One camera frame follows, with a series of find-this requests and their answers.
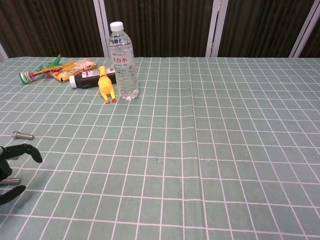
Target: dark curtain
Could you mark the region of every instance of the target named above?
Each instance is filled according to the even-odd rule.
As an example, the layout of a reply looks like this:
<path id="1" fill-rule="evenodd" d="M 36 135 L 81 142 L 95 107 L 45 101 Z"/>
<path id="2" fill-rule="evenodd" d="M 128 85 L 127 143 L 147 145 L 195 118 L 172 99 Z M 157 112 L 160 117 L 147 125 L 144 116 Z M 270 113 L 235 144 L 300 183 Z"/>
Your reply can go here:
<path id="1" fill-rule="evenodd" d="M 314 0 L 229 0 L 220 57 L 287 58 Z"/>
<path id="2" fill-rule="evenodd" d="M 92 0 L 0 0 L 8 57 L 103 57 Z"/>
<path id="3" fill-rule="evenodd" d="M 306 41 L 300 58 L 320 58 L 320 18 Z"/>
<path id="4" fill-rule="evenodd" d="M 213 0 L 104 0 L 121 21 L 135 57 L 205 56 Z"/>

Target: rubber chicken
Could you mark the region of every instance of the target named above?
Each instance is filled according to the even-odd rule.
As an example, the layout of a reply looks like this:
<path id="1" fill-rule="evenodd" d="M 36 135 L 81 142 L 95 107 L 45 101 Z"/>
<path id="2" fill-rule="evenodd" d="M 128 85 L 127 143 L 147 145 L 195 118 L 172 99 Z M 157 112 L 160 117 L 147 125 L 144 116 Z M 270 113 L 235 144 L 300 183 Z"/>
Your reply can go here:
<path id="1" fill-rule="evenodd" d="M 100 73 L 100 78 L 98 81 L 98 86 L 99 86 L 100 93 L 107 104 L 110 103 L 108 99 L 108 95 L 111 96 L 112 102 L 114 103 L 116 101 L 115 90 L 114 90 L 114 87 L 112 86 L 110 78 L 107 76 L 106 67 L 104 65 L 101 65 L 99 67 L 99 73 Z"/>

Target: bottle label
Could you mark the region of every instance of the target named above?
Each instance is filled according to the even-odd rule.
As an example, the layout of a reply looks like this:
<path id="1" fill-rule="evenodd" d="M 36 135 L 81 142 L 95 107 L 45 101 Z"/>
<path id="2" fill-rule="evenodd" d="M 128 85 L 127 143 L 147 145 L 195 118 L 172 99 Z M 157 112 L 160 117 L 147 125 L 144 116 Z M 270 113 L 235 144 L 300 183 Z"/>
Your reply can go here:
<path id="1" fill-rule="evenodd" d="M 82 78 L 89 78 L 89 77 L 92 77 L 92 76 L 99 76 L 99 70 L 98 69 L 95 69 L 95 70 L 91 70 L 91 71 L 83 71 L 82 72 Z"/>
<path id="2" fill-rule="evenodd" d="M 118 67 L 130 67 L 134 64 L 134 51 L 127 50 L 124 52 L 111 52 L 111 58 L 113 66 Z"/>
<path id="3" fill-rule="evenodd" d="M 113 74 L 115 73 L 115 68 L 114 67 L 107 67 L 106 68 L 106 74 Z"/>

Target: metal screw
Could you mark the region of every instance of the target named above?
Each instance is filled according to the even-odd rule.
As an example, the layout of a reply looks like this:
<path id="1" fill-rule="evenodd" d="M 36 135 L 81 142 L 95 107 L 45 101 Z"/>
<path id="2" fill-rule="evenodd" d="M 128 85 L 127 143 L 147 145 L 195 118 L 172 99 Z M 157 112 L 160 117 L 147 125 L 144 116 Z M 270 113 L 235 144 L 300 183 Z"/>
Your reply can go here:
<path id="1" fill-rule="evenodd" d="M 31 134 L 25 134 L 19 131 L 13 131 L 11 134 L 11 137 L 13 137 L 14 139 L 28 139 L 28 140 L 33 140 L 35 138 L 35 136 Z"/>

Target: snack package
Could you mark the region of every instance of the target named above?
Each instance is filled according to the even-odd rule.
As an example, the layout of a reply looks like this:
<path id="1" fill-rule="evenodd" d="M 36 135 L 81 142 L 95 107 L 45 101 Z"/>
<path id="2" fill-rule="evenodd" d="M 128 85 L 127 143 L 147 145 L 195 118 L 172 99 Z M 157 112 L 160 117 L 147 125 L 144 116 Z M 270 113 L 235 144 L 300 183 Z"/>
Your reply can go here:
<path id="1" fill-rule="evenodd" d="M 94 61 L 88 58 L 82 58 L 76 62 L 73 62 L 72 64 L 68 64 L 67 67 L 64 67 L 58 71 L 53 71 L 51 76 L 63 83 L 68 81 L 70 76 L 77 75 L 83 71 L 90 71 L 96 67 L 97 64 Z"/>

